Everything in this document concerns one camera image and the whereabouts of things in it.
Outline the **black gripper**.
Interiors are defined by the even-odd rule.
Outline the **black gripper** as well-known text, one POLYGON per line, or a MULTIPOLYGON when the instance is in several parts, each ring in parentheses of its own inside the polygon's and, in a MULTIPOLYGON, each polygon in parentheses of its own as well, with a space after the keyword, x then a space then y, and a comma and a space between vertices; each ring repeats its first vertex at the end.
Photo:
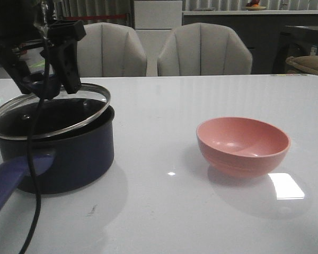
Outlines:
POLYGON ((0 1, 0 64, 22 94, 31 94, 24 84, 31 71, 17 47, 46 38, 48 52, 43 50, 41 55, 53 68, 51 83, 69 94, 81 88, 77 43, 86 36, 84 24, 81 20, 53 22, 53 14, 53 1, 0 1))

